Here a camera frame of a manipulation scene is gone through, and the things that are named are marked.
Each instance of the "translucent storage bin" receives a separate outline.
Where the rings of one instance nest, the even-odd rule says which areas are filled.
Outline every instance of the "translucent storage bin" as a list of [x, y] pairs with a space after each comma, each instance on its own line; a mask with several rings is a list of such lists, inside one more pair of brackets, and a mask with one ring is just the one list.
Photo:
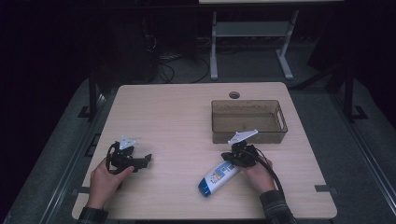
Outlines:
[[247, 143], [281, 143], [288, 131], [277, 100], [212, 101], [213, 143], [224, 144], [235, 132], [259, 131]]

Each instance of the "hand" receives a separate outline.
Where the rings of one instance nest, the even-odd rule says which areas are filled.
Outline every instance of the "hand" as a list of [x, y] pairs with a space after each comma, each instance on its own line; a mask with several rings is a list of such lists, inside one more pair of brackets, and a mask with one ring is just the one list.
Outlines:
[[106, 159], [91, 172], [90, 198], [87, 207], [103, 209], [106, 202], [116, 192], [120, 183], [134, 170], [133, 166], [126, 168], [117, 175], [108, 172]]
[[[273, 164], [270, 160], [260, 157], [264, 162], [266, 162], [271, 168]], [[268, 171], [258, 162], [256, 165], [251, 167], [239, 167], [239, 169], [244, 172], [250, 179], [250, 183], [254, 189], [256, 189], [260, 194], [276, 189], [274, 179], [268, 173]]]

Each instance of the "wooden table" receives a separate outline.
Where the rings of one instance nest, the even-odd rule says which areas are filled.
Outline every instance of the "wooden table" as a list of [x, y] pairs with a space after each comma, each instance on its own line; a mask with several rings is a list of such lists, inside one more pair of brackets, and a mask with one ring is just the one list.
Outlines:
[[[106, 205], [114, 219], [241, 219], [264, 218], [259, 194], [239, 173], [213, 195], [198, 191], [204, 175], [230, 151], [213, 144], [211, 102], [228, 100], [231, 91], [240, 100], [278, 100], [288, 125], [281, 144], [255, 144], [274, 162], [274, 170], [296, 217], [332, 218], [337, 210], [309, 145], [289, 92], [283, 83], [210, 83], [136, 85], [120, 87], [108, 115], [91, 165], [82, 184], [107, 150], [124, 134], [137, 141], [134, 156], [152, 153], [147, 169], [130, 175]], [[73, 217], [78, 218], [88, 194], [78, 195]]]

